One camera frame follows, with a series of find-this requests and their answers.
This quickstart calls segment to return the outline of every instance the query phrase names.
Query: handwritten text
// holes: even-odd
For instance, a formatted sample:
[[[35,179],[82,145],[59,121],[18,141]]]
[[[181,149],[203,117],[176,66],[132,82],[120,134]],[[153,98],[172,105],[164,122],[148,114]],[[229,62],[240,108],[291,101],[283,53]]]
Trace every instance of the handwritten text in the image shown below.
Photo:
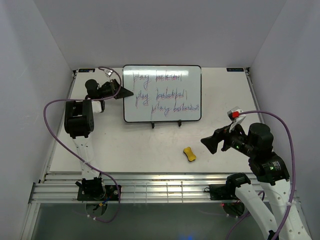
[[[180,106],[177,106],[177,103],[174,104],[174,108],[173,108],[173,112],[174,113],[179,113],[181,111],[185,112],[185,111],[199,111],[200,106],[199,104],[192,106],[192,104],[190,105],[185,105],[185,103],[182,103]]]
[[[164,100],[164,99],[174,99],[177,101],[177,99],[184,98],[188,100],[188,95],[186,90],[178,91],[178,88],[175,90],[173,89],[172,91],[168,91],[168,88],[165,89],[165,92],[159,92],[158,88],[155,90],[156,91],[156,100],[158,101],[159,99]]]
[[[182,74],[167,74],[167,71],[165,71],[165,74],[158,75],[157,72],[155,73],[155,82],[163,82],[163,81],[175,81],[180,80],[182,81]]]
[[[139,91],[138,94],[135,95],[135,107],[138,108],[138,103],[139,100],[142,100],[142,104],[143,106],[149,106],[149,95],[147,94],[143,94],[142,91]]]
[[[160,106],[160,103],[158,102],[155,106],[152,105],[151,108],[151,116],[152,114],[154,114],[156,111],[160,111],[163,112],[164,116],[167,117],[171,108],[170,107],[166,107],[166,106]]]
[[[133,75],[133,90],[135,90],[135,83],[138,80],[144,81],[143,88],[144,90],[148,90],[149,83],[151,82],[149,80],[149,75],[140,75],[139,73],[138,74],[132,73],[132,75]]]

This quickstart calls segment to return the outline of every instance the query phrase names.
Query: yellow object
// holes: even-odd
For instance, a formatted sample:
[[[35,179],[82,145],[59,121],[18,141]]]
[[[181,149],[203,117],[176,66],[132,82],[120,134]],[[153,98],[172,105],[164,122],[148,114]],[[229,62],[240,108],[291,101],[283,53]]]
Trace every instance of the yellow object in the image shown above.
[[[183,149],[184,154],[187,156],[189,162],[193,162],[194,160],[196,160],[196,155],[194,155],[194,153],[191,150],[191,147],[186,147],[185,149]]]

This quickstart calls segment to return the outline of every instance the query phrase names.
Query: purple cable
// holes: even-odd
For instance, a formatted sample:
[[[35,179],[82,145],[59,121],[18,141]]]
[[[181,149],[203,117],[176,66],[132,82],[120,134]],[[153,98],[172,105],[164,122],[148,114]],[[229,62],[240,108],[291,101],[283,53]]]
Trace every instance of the purple cable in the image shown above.
[[[102,70],[102,71],[103,71],[103,69],[109,69],[109,70],[115,72],[115,74],[116,74],[116,75],[118,76],[118,78],[119,78],[119,88],[118,88],[118,90],[116,91],[116,93],[115,93],[114,95],[112,95],[112,96],[108,96],[108,97],[101,98],[101,99],[92,99],[92,101],[101,101],[101,100],[108,100],[108,99],[114,98],[114,97],[117,96],[118,93],[120,92],[121,85],[122,85],[121,77],[120,77],[119,73],[117,73],[114,69],[112,69],[112,68],[110,68],[110,67],[106,67],[106,66],[100,66],[98,69],[99,69],[99,70]],[[52,135],[52,137],[53,137],[62,147],[64,147],[69,153],[71,153],[72,155],[74,155],[75,157],[77,157],[81,162],[83,162],[84,164],[86,164],[89,168],[97,171],[98,173],[101,173],[102,175],[107,176],[108,178],[110,178],[110,179],[114,182],[115,187],[116,187],[116,189],[117,189],[117,191],[118,191],[118,193],[119,193],[118,208],[117,208],[115,214],[113,215],[113,217],[112,217],[110,220],[104,220],[104,219],[97,218],[97,217],[95,218],[97,221],[100,221],[100,222],[103,222],[103,223],[106,223],[106,224],[107,224],[107,223],[112,222],[112,221],[116,218],[116,216],[118,215],[118,212],[119,212],[119,210],[120,210],[121,196],[120,196],[120,189],[119,189],[119,186],[118,186],[116,180],[115,180],[110,174],[108,174],[108,173],[106,173],[106,172],[103,172],[103,171],[97,169],[96,167],[90,165],[90,164],[87,163],[82,157],[80,157],[78,154],[76,154],[76,153],[73,152],[70,148],[68,148],[68,147],[67,147],[62,141],[60,141],[59,138],[55,135],[55,133],[54,133],[54,132],[52,131],[52,129],[50,128],[49,123],[48,123],[48,120],[47,120],[47,108],[48,108],[51,104],[57,103],[57,102],[83,101],[83,100],[84,100],[84,99],[67,99],[67,98],[66,98],[66,99],[56,99],[56,100],[50,101],[50,102],[48,102],[48,103],[44,106],[44,109],[43,109],[43,119],[44,119],[45,126],[46,126],[46,128],[48,129],[49,133]]]
[[[268,114],[268,115],[278,119],[282,123],[282,125],[284,126],[286,134],[288,135],[288,138],[289,138],[290,151],[291,151],[292,186],[291,186],[291,192],[290,192],[290,195],[289,195],[289,201],[288,202],[292,203],[292,201],[294,199],[295,189],[296,189],[296,162],[295,162],[294,144],[293,144],[292,137],[291,137],[291,134],[290,134],[288,126],[285,124],[285,122],[280,117],[278,117],[277,115],[275,115],[275,114],[273,114],[273,113],[271,113],[269,111],[254,110],[254,111],[245,111],[245,112],[240,112],[239,113],[239,115],[243,115],[243,114]],[[281,223],[279,224],[279,227],[276,230],[274,236],[271,238],[271,240],[276,240],[276,238],[278,237],[281,229],[284,227],[285,222],[286,222],[286,220],[288,218],[288,215],[289,215],[289,212],[290,212],[290,208],[291,208],[290,205],[288,205],[286,207],[283,219],[282,219]]]
[[[266,194],[265,194],[264,191],[260,191],[260,192],[258,193],[258,196],[260,196],[261,194],[262,194],[261,200],[263,201],[263,200],[265,199]],[[236,226],[238,226],[246,217],[250,217],[250,216],[251,216],[250,212],[247,212],[243,217],[239,217],[239,218],[241,218],[241,219],[240,219],[239,221],[237,221],[237,222],[235,223],[235,225],[232,226],[232,228],[231,228],[231,229],[229,230],[229,232],[227,233],[227,235],[226,235],[226,237],[225,237],[225,240],[228,240],[228,238],[230,237],[232,231],[236,228]]]

